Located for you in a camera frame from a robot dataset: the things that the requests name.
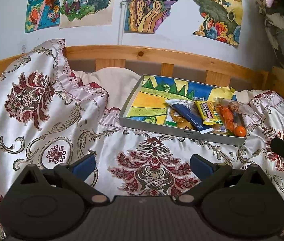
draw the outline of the wooden headboard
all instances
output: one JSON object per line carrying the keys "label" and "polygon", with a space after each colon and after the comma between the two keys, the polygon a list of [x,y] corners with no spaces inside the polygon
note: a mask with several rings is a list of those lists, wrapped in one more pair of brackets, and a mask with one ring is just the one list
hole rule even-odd
{"label": "wooden headboard", "polygon": [[[23,54],[0,60],[0,75]],[[174,66],[205,70],[206,84],[229,86],[232,77],[245,80],[256,90],[274,90],[284,98],[284,81],[267,71],[254,71],[237,64],[166,49],[139,46],[89,45],[65,48],[65,56],[72,60],[95,60],[95,70],[106,67],[125,68],[125,61],[160,63],[159,75],[172,77]]]}

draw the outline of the tray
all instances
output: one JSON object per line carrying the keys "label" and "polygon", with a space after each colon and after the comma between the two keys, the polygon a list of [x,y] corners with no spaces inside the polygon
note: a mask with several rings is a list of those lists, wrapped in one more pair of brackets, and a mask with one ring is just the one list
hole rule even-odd
{"label": "tray", "polygon": [[207,100],[213,88],[217,87],[182,79],[143,75],[121,110],[120,124],[123,127],[176,137],[241,146],[246,141],[246,137],[215,133],[201,134],[199,131],[161,124],[162,121],[164,123],[167,115],[166,99],[194,100],[194,98],[201,98]]}

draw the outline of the drawing of landscape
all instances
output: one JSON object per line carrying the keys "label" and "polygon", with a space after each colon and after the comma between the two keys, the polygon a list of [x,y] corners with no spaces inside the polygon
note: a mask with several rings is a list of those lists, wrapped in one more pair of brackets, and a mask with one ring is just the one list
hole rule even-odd
{"label": "drawing of landscape", "polygon": [[126,117],[163,125],[168,108],[165,100],[207,100],[211,90],[212,87],[205,84],[145,75]]}

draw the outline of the paper drawing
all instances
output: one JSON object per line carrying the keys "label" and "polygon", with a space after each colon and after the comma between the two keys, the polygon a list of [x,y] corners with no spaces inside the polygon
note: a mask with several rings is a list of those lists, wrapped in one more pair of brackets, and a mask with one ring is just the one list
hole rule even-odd
{"label": "paper drawing", "polygon": [[126,117],[163,125],[168,110],[165,100],[207,100],[211,90],[212,87],[206,84],[145,75]]}
{"label": "paper drawing", "polygon": [[112,24],[114,0],[63,0],[60,28]]}
{"label": "paper drawing", "polygon": [[28,0],[25,33],[59,25],[59,0]]}
{"label": "paper drawing", "polygon": [[128,0],[125,31],[154,33],[178,0]]}
{"label": "paper drawing", "polygon": [[238,45],[242,21],[241,0],[195,0],[204,18],[193,34]]}

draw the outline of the blue snack package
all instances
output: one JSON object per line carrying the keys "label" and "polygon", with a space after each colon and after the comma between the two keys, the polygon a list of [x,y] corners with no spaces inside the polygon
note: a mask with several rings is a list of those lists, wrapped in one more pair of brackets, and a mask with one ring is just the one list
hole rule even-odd
{"label": "blue snack package", "polygon": [[179,103],[178,100],[166,100],[165,102],[196,127],[201,134],[213,131],[212,127],[203,124],[200,116],[192,113],[188,107]]}

